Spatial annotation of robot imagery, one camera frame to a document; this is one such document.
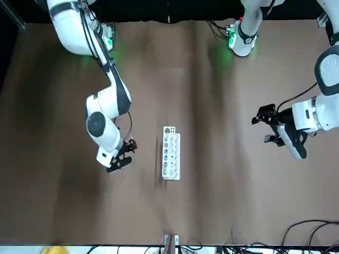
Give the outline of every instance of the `white plastic casing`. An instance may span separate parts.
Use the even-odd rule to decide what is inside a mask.
[[[325,131],[339,126],[339,94],[316,98],[316,112],[319,123]]]
[[[123,140],[121,138],[120,131],[116,125],[105,116],[105,129],[100,137],[94,137],[90,134],[87,129],[88,134],[91,136],[93,141],[99,145],[99,150],[96,155],[96,159],[99,163],[105,167],[111,167],[112,158],[116,157],[119,150],[122,148]]]
[[[245,9],[243,20],[241,22],[241,28],[245,34],[248,36],[255,35],[263,19],[263,14],[260,10],[260,7],[268,7],[270,6],[271,2],[272,0],[241,0],[241,3]],[[284,0],[276,0],[273,6],[280,5],[283,2]],[[240,21],[237,21],[234,24],[237,38],[232,50],[236,55],[244,57],[250,53],[257,38],[255,38],[250,44],[245,44],[244,40],[239,36],[239,24]]]
[[[164,180],[180,180],[180,134],[174,126],[164,127],[162,176]]]
[[[51,10],[54,6],[62,3],[71,2],[70,0],[47,0],[48,9]],[[86,13],[85,18],[88,21],[90,27],[90,34],[93,39],[93,42],[96,48],[99,48],[95,35],[93,32],[92,21],[89,19],[89,15]],[[83,30],[80,13],[76,10],[66,10],[60,12],[55,17],[52,18],[54,28],[58,34],[61,44],[70,52],[77,55],[92,55],[88,43],[85,38],[85,33]],[[104,29],[103,39],[108,50],[112,49],[112,46],[108,43],[108,38],[106,35],[111,34],[108,32],[109,27],[105,24],[101,24]]]
[[[319,130],[315,115],[313,114],[312,99],[294,103],[292,105],[292,111],[297,130],[304,130],[305,132],[315,132]]]
[[[302,160],[302,157],[300,156],[300,154],[298,153],[297,149],[293,146],[293,143],[290,139],[290,137],[288,136],[288,134],[286,133],[285,130],[285,124],[279,124],[277,131],[282,139],[282,141],[284,141],[286,147],[288,148],[288,150],[291,152],[291,154],[293,155],[293,157],[297,160]]]

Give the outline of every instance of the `white robotic arm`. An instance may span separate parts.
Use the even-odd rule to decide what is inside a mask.
[[[137,148],[133,139],[129,142],[122,139],[119,129],[111,120],[129,113],[131,97],[109,54],[115,30],[100,23],[86,3],[47,0],[50,17],[63,46],[74,54],[96,57],[110,81],[109,87],[89,96],[86,101],[86,128],[99,145],[96,159],[110,173],[131,163],[131,158],[124,155]]]
[[[267,135],[264,142],[286,145],[296,159],[306,158],[304,143],[309,135],[339,126],[339,1],[317,1],[333,26],[332,46],[320,55],[315,64],[317,82],[312,87],[318,85],[322,93],[294,103],[292,108],[282,112],[278,112],[279,107],[276,110],[274,104],[260,107],[257,116],[252,119],[252,124],[261,121],[272,128],[274,134]]]

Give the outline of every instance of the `black cable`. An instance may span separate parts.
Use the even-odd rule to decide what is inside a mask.
[[[179,248],[179,250],[181,250],[181,249],[185,250],[187,253],[188,253],[188,252],[190,252],[190,253],[193,253],[193,254],[195,254],[195,253],[194,253],[192,250],[190,250],[190,249],[187,249],[187,248],[185,248],[185,247],[181,247],[181,246],[179,246],[178,248]]]
[[[290,101],[292,101],[292,100],[294,100],[294,99],[300,97],[301,95],[306,94],[307,92],[311,91],[317,84],[318,84],[318,83],[315,82],[309,89],[303,91],[301,94],[298,94],[298,95],[296,95],[295,97],[290,98],[290,99],[287,99],[286,101],[283,101],[282,103],[280,103],[279,106],[276,108],[276,114],[278,114],[279,108],[280,108],[283,104],[285,104],[285,103],[287,103],[287,102],[290,102]]]
[[[100,65],[99,54],[98,54],[98,52],[97,52],[97,50],[95,48],[95,45],[94,45],[94,42],[93,42],[93,39],[92,39],[92,36],[91,36],[91,33],[90,33],[90,29],[88,27],[88,24],[87,24],[87,21],[86,21],[86,18],[85,18],[85,14],[84,14],[83,10],[80,10],[80,16],[81,16],[82,26],[83,26],[83,30],[84,30],[84,33],[85,33],[85,38],[86,38],[88,47],[90,48],[91,54],[96,58],[98,64]],[[89,36],[89,38],[91,40],[91,44],[88,41],[87,34],[88,34],[88,36]]]
[[[267,16],[271,13],[274,3],[275,3],[275,0],[272,0],[272,2],[269,5],[269,8],[267,9],[267,12],[263,15],[263,19],[267,18]]]
[[[89,17],[90,17],[90,20],[91,20],[91,21],[94,21],[94,20],[99,21],[98,18],[97,18],[97,16],[93,14],[93,11],[92,11],[91,8],[90,8],[90,5],[89,5],[89,3],[88,3],[88,0],[86,0],[86,4],[87,4],[87,7],[88,7],[90,13],[91,13],[91,14],[93,15],[93,17],[94,17],[94,19],[91,19],[91,16],[89,16]]]
[[[246,247],[245,251],[247,251],[248,248],[251,248],[251,247],[253,247],[254,245],[256,245],[256,246],[255,246],[256,248],[258,248],[258,247],[260,247],[260,246],[265,246],[265,247],[267,247],[267,248],[269,248],[269,249],[272,249],[273,251],[277,251],[276,254],[280,254],[280,253],[288,254],[288,251],[289,251],[289,250],[284,250],[284,249],[282,248],[282,246],[270,246],[270,245],[267,245],[267,244],[262,243],[262,242],[254,242],[254,243],[251,243],[249,246]]]
[[[210,29],[211,29],[211,31],[212,31],[212,33],[213,33],[214,38],[216,38],[216,40],[217,40],[218,42],[220,42],[219,39],[218,39],[219,36],[218,36],[218,35],[216,34],[216,32],[214,31],[212,25],[211,25],[208,21],[207,21],[207,24],[208,24],[208,26],[210,27]]]
[[[311,234],[310,238],[309,238],[309,241],[308,241],[308,248],[309,248],[309,252],[311,252],[311,243],[312,243],[312,239],[313,239],[313,236],[314,234],[319,230],[321,229],[322,227],[326,226],[326,225],[339,225],[339,221],[336,222],[336,221],[332,221],[332,222],[326,222],[324,224],[321,224],[319,225]]]
[[[87,33],[86,33],[86,29],[85,29],[86,19],[85,19],[85,16],[84,16],[84,12],[82,10],[80,10],[80,18],[81,18],[81,23],[82,23],[82,27],[83,27],[83,31],[84,31],[84,35],[85,35],[87,45],[90,48],[91,54],[95,57],[93,50],[92,50],[92,46],[90,45],[90,42],[89,42],[88,37],[87,37]]]
[[[95,248],[97,248],[99,245],[94,245],[91,247],[91,249],[87,252],[87,254],[90,254]]]
[[[214,25],[216,28],[221,29],[221,30],[226,30],[225,27],[218,25],[214,20],[209,20],[209,22],[211,22],[212,25]]]
[[[209,23],[210,25],[214,26],[217,31],[220,33],[220,36],[223,38],[223,39],[226,39],[226,28],[220,26],[220,25],[217,25],[214,21],[210,20],[210,21],[207,21],[207,23]]]
[[[327,252],[327,251],[329,251],[329,250],[331,250],[331,249],[333,249],[334,247],[337,247],[337,246],[339,246],[339,243],[328,247],[324,252]]]
[[[128,138],[128,136],[131,134],[131,132],[132,132],[132,128],[133,128],[133,121],[132,121],[132,116],[131,116],[131,113],[130,113],[129,111],[128,111],[127,113],[128,113],[128,116],[129,116],[130,127],[129,127],[129,130],[128,130],[128,132],[127,132],[126,136],[125,136],[125,137],[123,137],[123,140],[124,140],[124,141],[126,141],[126,138]]]
[[[146,250],[145,250],[145,252],[144,252],[144,254],[146,254],[146,252],[150,249],[150,248],[152,248],[153,246],[149,246]]]
[[[284,245],[285,240],[286,240],[286,236],[287,236],[288,232],[289,232],[293,227],[295,227],[295,226],[297,226],[297,225],[300,225],[300,224],[309,223],[309,222],[323,222],[323,223],[328,223],[328,222],[333,222],[333,221],[325,221],[325,220],[305,220],[305,221],[300,221],[300,222],[297,222],[297,223],[295,223],[295,224],[292,224],[292,225],[290,225],[290,226],[287,228],[287,230],[285,231],[285,235],[284,235],[284,237],[282,238],[282,241],[281,241],[281,246]]]
[[[202,249],[202,246],[200,246],[200,247],[198,247],[198,248],[192,248],[192,247],[190,247],[190,246],[186,246],[188,249],[190,249],[190,250],[201,250]]]

